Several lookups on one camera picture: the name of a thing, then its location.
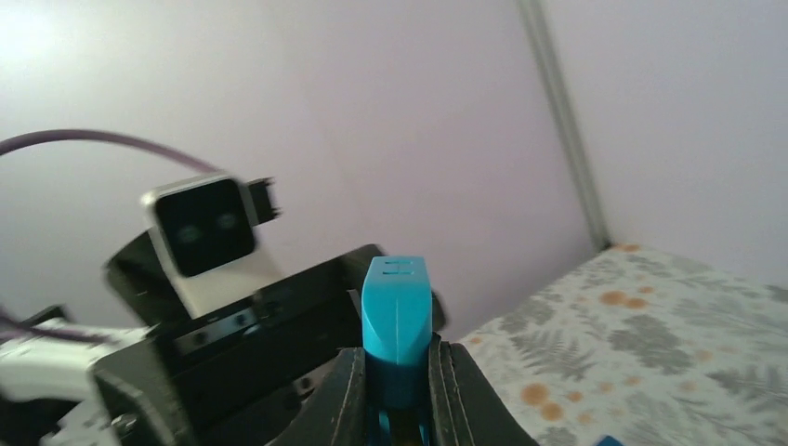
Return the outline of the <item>blue square plug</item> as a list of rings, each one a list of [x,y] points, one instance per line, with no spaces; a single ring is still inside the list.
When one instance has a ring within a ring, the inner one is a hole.
[[[376,256],[361,290],[369,445],[393,443],[392,411],[415,411],[427,439],[432,289],[420,256]]]

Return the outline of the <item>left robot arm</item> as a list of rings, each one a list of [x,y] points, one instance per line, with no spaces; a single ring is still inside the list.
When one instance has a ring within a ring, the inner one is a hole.
[[[105,277],[135,329],[71,323],[60,307],[1,336],[6,445],[270,445],[323,372],[362,342],[365,244],[291,276],[256,250],[184,280],[148,233]]]

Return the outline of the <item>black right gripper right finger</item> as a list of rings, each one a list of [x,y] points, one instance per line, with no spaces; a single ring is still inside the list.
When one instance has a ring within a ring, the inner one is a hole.
[[[427,377],[432,445],[537,446],[463,345],[435,334]]]

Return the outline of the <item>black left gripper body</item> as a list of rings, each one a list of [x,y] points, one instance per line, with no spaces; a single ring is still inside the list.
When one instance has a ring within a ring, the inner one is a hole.
[[[149,327],[100,360],[123,445],[436,445],[440,314],[420,256],[364,245],[202,317],[142,235],[106,278]]]

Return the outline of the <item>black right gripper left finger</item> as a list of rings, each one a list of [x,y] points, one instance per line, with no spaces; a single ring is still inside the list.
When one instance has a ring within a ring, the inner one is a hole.
[[[362,446],[367,443],[363,348],[344,348],[333,369],[273,446]]]

